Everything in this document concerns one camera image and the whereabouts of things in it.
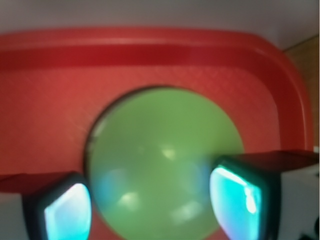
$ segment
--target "red plastic tray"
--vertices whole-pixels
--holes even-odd
[[[313,148],[301,77],[260,37],[162,28],[43,30],[0,36],[0,174],[82,172],[98,115],[124,94],[157,85],[187,88],[220,105],[246,152]],[[119,237],[95,213],[90,238]]]

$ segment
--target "green ball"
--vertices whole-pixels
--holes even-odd
[[[212,101],[176,88],[128,97],[97,124],[88,177],[98,211],[125,239],[203,239],[218,229],[213,156],[243,152]]]

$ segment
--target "white surface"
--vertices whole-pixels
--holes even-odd
[[[319,34],[319,0],[0,0],[0,34],[88,26],[250,32],[286,49]]]
[[[319,164],[281,174],[281,213],[277,239],[317,239],[319,217]]]
[[[0,192],[0,239],[28,240],[21,195]]]

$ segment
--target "white wall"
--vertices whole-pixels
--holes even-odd
[[[319,34],[319,0],[0,0],[0,33],[81,26],[242,31],[286,49]]]

